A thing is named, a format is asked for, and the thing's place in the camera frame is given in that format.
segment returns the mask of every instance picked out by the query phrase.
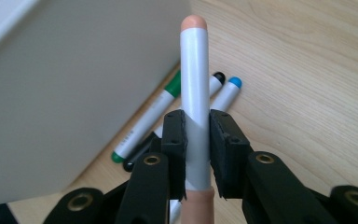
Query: wooden surface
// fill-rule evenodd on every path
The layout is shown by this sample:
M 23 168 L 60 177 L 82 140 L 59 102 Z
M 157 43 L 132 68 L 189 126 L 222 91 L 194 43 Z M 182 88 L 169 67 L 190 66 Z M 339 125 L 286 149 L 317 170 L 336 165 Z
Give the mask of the wooden surface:
M 210 72 L 244 82 L 228 112 L 254 150 L 275 153 L 323 194 L 358 186 L 358 1 L 192 0 L 191 6 L 208 22 Z M 41 223 L 72 189 L 107 192 L 127 180 L 110 154 L 159 91 L 72 186 L 11 203 L 19 222 Z M 216 197 L 215 223 L 244 220 L 240 201 Z

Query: black marker cap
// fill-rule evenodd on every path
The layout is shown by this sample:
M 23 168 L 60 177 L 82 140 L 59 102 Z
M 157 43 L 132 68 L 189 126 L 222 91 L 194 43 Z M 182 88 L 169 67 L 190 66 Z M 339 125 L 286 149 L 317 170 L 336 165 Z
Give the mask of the black marker cap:
M 212 76 L 216 77 L 222 85 L 225 84 L 226 76 L 222 72 L 215 72 Z
M 140 158 L 142 155 L 149 151 L 152 141 L 155 138 L 158 138 L 158 136 L 154 132 L 152 132 L 146 137 L 146 139 L 142 143 L 138 144 L 135 147 L 130 156 L 123 161 L 123 169 L 125 171 L 132 172 L 133 166 L 135 165 L 138 158 Z

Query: blue marker cap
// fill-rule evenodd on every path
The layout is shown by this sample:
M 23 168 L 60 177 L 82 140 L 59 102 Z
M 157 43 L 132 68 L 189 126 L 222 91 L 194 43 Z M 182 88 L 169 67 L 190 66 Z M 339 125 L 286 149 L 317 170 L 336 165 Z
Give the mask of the blue marker cap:
M 239 89 L 242 86 L 242 81 L 238 77 L 231 77 L 228 81 L 236 85 Z

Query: blue marker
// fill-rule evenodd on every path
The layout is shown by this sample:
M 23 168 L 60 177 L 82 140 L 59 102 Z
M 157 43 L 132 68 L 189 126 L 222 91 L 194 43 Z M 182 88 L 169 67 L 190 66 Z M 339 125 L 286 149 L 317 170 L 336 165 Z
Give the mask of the blue marker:
M 214 99 L 211 109 L 226 111 L 240 92 L 242 82 L 238 77 L 231 77 Z

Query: green marker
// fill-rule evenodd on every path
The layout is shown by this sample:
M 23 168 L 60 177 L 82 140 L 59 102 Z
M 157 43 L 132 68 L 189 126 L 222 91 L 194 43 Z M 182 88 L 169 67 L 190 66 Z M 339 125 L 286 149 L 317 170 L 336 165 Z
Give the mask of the green marker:
M 112 154 L 115 163 L 121 163 L 126 159 L 139 141 L 144 137 L 154 123 L 160 118 L 162 113 L 168 108 L 173 100 L 180 94 L 180 70 L 164 88 L 157 100 L 147 109 L 133 128 L 127 133 L 123 140 L 118 144 Z

